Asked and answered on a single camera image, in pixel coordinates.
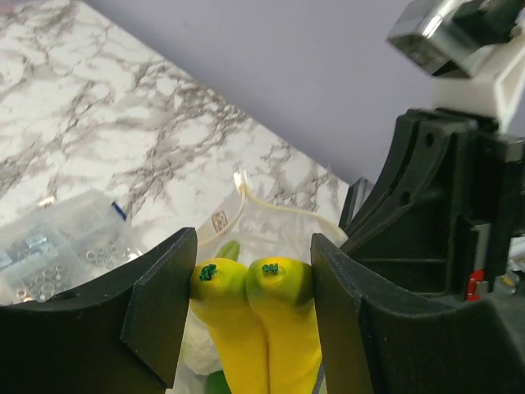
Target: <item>plastic container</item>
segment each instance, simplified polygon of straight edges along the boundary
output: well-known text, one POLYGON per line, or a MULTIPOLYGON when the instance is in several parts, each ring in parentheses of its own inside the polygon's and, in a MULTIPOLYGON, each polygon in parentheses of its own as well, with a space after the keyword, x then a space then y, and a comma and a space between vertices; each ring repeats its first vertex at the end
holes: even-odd
POLYGON ((0 228, 0 304, 44 302, 146 249, 122 210, 90 190, 0 228))

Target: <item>banana stem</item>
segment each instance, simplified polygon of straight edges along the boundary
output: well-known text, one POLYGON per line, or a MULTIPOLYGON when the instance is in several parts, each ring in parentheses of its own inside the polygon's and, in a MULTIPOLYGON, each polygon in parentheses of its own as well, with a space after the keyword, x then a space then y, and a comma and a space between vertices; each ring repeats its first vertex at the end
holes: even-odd
POLYGON ((279 264, 264 264, 262 266, 262 271, 265 273, 272 273, 277 275, 279 273, 279 264))
POLYGON ((199 279, 201 281, 211 281, 212 276, 217 273, 217 266, 215 264, 208 264, 200 270, 199 279))

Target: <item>marble countertop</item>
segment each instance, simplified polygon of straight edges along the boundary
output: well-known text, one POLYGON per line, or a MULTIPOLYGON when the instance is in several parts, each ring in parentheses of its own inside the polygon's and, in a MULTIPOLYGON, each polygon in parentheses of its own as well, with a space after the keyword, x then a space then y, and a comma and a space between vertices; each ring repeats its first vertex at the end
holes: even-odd
POLYGON ((247 169, 337 222, 347 185, 82 2, 0 16, 0 225, 96 188, 147 247, 198 227, 247 169))

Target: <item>banana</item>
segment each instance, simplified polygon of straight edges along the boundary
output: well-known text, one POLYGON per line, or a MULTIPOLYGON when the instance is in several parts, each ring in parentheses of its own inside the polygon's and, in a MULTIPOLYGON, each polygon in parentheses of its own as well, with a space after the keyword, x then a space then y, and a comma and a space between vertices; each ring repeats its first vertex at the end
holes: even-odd
POLYGON ((254 261, 248 301, 267 329, 272 394, 312 394, 321 365, 312 268, 282 257, 254 261))
POLYGON ((233 394, 268 394, 268 345, 246 298, 248 269, 231 259, 199 264, 189 284, 189 306, 207 326, 233 394))

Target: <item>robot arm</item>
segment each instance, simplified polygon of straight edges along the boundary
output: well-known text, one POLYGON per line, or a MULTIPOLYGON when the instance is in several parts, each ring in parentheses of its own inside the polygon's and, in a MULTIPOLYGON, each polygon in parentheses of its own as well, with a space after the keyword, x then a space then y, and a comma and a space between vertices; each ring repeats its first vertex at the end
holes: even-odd
POLYGON ((522 7, 420 0, 390 32, 434 78, 436 109, 398 117, 355 215, 350 188, 348 241, 313 236, 328 392, 525 392, 525 289, 499 286, 525 233, 525 141, 505 134, 523 90, 522 7))
POLYGON ((507 131, 525 84, 522 0, 411 2, 388 41, 434 77, 432 104, 507 131))

